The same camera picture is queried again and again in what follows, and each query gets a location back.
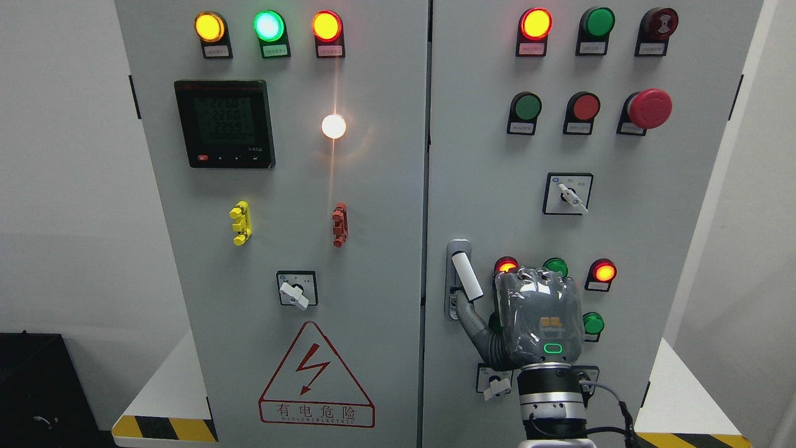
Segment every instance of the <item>warning triangle sign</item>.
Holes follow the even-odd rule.
[[[318,324],[302,325],[259,398],[260,419],[294,425],[376,425],[373,401]]]

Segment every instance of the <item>yellow and black hazard stripe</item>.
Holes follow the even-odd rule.
[[[751,448],[743,435],[638,433],[642,448]]]
[[[218,442],[212,420],[122,415],[111,432],[115,437]]]

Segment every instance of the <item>green push button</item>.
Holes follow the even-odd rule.
[[[564,352],[564,347],[561,344],[545,344],[544,352],[548,355],[560,355]]]
[[[616,23],[614,11],[608,8],[591,8],[585,15],[583,29],[594,37],[605,37]]]
[[[514,111],[523,120],[533,120],[542,111],[542,103],[534,95],[525,95],[514,106]]]
[[[586,334],[598,335],[605,329],[605,321],[598,312],[587,312],[583,315],[583,326],[586,328]]]
[[[544,268],[561,274],[561,277],[569,275],[567,262],[560,258],[550,258],[544,262]]]

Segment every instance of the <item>white light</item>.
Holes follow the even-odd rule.
[[[336,113],[327,115],[321,122],[323,135],[332,140],[337,140],[345,134],[345,118]]]

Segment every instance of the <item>yellow terminal block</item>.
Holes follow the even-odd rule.
[[[232,223],[232,231],[237,235],[232,240],[235,246],[242,246],[252,236],[252,222],[249,220],[248,202],[239,201],[232,210],[229,217],[235,221]]]

